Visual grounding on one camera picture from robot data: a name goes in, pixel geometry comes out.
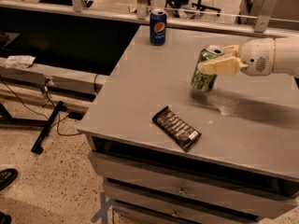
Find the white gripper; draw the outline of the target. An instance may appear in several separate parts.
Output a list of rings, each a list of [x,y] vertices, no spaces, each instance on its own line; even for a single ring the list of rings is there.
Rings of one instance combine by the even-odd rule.
[[[240,70],[248,76],[269,76],[273,69],[275,40],[273,38],[252,39],[241,46],[222,47],[224,59],[215,59],[197,64],[202,74],[234,76]]]

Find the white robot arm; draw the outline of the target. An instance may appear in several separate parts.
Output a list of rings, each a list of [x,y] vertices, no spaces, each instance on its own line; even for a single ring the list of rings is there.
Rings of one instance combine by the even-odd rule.
[[[299,38],[256,38],[245,44],[224,47],[227,54],[200,62],[199,71],[205,75],[247,76],[286,74],[299,78]]]

